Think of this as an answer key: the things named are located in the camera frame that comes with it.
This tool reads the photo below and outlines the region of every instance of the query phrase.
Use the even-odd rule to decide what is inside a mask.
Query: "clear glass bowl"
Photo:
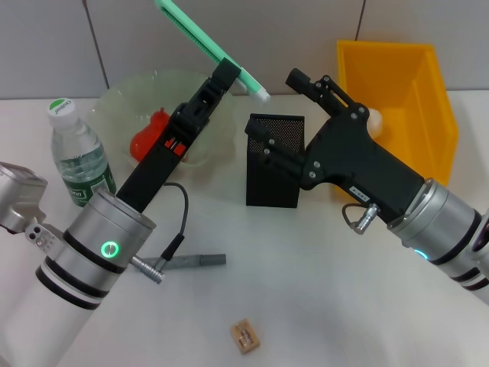
[[[129,153],[134,135],[148,125],[153,113],[162,107],[171,115],[180,103],[188,102],[206,79],[207,76],[185,70],[133,76],[104,93],[89,113],[87,122],[102,141],[109,160],[112,154],[123,154],[135,167],[138,162]],[[232,110],[232,95],[226,93],[181,166],[201,166],[234,150],[236,126]]]

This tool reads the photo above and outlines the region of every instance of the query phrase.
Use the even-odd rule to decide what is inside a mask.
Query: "red pepper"
[[[170,116],[162,108],[151,116],[149,125],[132,138],[129,151],[136,161],[141,162],[154,142],[167,127],[168,121],[170,121]]]

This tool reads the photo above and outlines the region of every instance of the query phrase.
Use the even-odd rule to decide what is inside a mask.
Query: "blue indicator light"
[[[425,260],[428,260],[428,255],[425,254],[424,252],[420,251],[420,250],[414,250],[414,252],[418,255],[421,255],[425,258]]]

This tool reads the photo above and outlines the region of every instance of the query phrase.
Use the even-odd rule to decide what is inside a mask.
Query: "water bottle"
[[[53,127],[51,151],[73,202],[85,206],[104,188],[115,193],[115,182],[97,134],[79,118],[75,101],[56,99],[47,108]]]

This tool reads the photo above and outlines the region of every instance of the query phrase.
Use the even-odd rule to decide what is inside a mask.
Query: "yellow plastic bin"
[[[381,112],[379,145],[448,184],[458,129],[433,46],[339,41],[338,81],[354,101]]]

